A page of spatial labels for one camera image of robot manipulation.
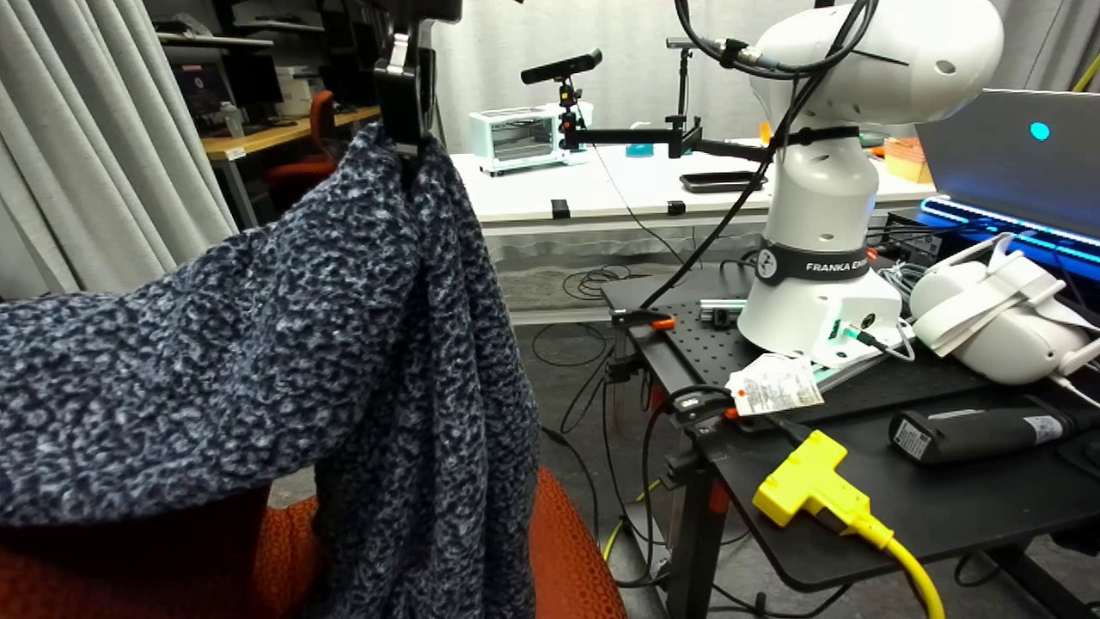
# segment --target white label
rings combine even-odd
[[[740,418],[819,406],[821,389],[809,358],[761,355],[725,381]]]
[[[1057,418],[1026,418],[1026,424],[1034,430],[1034,443],[1061,438],[1061,424]]]

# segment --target yellow plug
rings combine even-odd
[[[836,470],[847,453],[848,452],[843,443],[815,430],[778,470],[762,479],[754,507],[778,528],[788,528],[803,509],[812,517],[821,517],[827,509],[848,532],[861,532],[885,552],[895,539],[895,529],[888,529],[871,512],[871,499]]]

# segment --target curtain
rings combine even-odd
[[[125,293],[234,236],[140,0],[0,3],[0,295]]]
[[[994,85],[1070,89],[1100,51],[1100,0],[997,0],[1005,58]]]
[[[1100,0],[994,0],[1005,15],[1006,48],[997,85],[1066,89],[1097,35]],[[693,0],[695,33],[704,37],[756,43],[772,25],[815,7],[812,0]],[[439,112],[452,151],[467,151],[467,115],[557,103],[557,85],[523,85],[531,65],[589,54],[605,62],[576,75],[596,103],[596,124],[663,127],[676,112],[676,51],[686,37],[675,0],[467,0],[461,25],[437,25]],[[742,72],[693,58],[687,116],[704,136],[756,136],[761,103]]]

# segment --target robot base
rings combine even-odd
[[[876,273],[848,283],[756,283],[740,316],[740,333],[756,349],[812,358],[821,389],[885,358],[858,340],[861,332],[885,349],[907,340],[900,293]]]

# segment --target white plastic part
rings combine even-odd
[[[1100,358],[1097,327],[1048,295],[1061,283],[1005,247],[994,244],[989,266],[948,257],[930,270],[910,293],[919,338],[1001,385],[1073,374]]]
[[[793,15],[745,54],[784,65],[821,62],[847,11]],[[986,85],[1001,48],[1005,27],[989,0],[880,0],[866,37],[830,72],[793,131],[916,124],[948,115]],[[756,78],[754,85],[778,124],[792,108],[792,83]],[[861,252],[874,195],[876,172],[858,139],[788,144],[778,160],[778,195],[762,239],[793,252]],[[836,349],[836,319],[861,324],[871,313],[885,343],[900,340],[900,293],[874,273],[847,283],[756,283],[740,332],[762,350],[819,355]]]

